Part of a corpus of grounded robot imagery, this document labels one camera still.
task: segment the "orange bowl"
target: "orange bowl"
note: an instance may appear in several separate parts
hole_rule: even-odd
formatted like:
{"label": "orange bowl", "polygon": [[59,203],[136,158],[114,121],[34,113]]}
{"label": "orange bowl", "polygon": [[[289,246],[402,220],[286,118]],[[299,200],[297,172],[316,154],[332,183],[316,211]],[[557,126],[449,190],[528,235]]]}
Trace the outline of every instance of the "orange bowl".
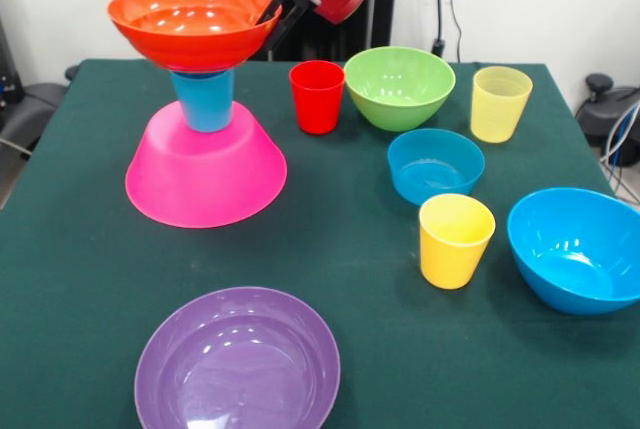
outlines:
{"label": "orange bowl", "polygon": [[256,25],[271,0],[113,0],[109,17],[131,45],[177,72],[230,69],[256,53],[276,24]]}

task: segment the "green tablecloth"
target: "green tablecloth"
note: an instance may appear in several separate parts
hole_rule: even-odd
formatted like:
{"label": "green tablecloth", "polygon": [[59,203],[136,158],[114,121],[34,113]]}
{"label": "green tablecloth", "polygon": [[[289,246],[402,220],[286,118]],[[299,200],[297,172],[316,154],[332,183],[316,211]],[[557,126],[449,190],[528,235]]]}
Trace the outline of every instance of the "green tablecloth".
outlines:
{"label": "green tablecloth", "polygon": [[[511,206],[546,186],[608,186],[547,69],[511,141],[480,143],[474,196],[496,234],[471,283],[418,269],[417,208],[393,190],[393,134],[356,114],[298,131],[285,63],[237,70],[235,98],[282,148],[278,199],[241,223],[183,230],[139,214],[127,165],[174,96],[146,61],[88,61],[0,215],[0,427],[134,428],[138,357],[171,312],[223,287],[294,294],[331,326],[343,377],[327,428],[631,428],[640,424],[640,308],[576,318],[544,306],[508,247]],[[426,125],[469,134],[471,76]]]}

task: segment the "green bowl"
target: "green bowl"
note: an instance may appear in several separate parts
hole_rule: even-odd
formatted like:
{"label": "green bowl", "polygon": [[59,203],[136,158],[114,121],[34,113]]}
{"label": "green bowl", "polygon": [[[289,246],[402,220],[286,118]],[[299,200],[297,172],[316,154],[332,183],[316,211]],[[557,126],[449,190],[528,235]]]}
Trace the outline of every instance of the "green bowl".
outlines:
{"label": "green bowl", "polygon": [[456,84],[451,66],[409,47],[385,46],[344,66],[347,89],[362,115],[386,131],[409,131],[433,116]]}

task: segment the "yellow cup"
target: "yellow cup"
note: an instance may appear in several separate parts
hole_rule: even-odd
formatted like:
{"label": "yellow cup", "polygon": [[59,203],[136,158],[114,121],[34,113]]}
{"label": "yellow cup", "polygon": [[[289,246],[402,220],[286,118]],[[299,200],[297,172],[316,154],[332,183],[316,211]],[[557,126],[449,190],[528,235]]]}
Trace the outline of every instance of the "yellow cup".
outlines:
{"label": "yellow cup", "polygon": [[491,211],[462,194],[441,194],[420,208],[420,269],[441,289],[471,280],[496,229]]}
{"label": "yellow cup", "polygon": [[491,66],[473,76],[471,132],[485,142],[504,142],[516,130],[533,82],[524,72]]}

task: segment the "large blue bowl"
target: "large blue bowl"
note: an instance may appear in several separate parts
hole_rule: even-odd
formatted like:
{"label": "large blue bowl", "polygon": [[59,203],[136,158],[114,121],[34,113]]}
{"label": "large blue bowl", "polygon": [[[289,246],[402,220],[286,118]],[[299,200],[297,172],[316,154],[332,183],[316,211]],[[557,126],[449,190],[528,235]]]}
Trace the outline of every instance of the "large blue bowl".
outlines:
{"label": "large blue bowl", "polygon": [[396,191],[418,206],[444,193],[468,195],[484,172],[484,155],[470,139],[444,129],[416,129],[387,151]]}
{"label": "large blue bowl", "polygon": [[640,300],[640,213],[626,204],[544,189],[513,207],[507,232],[522,277],[551,307],[603,314]]}

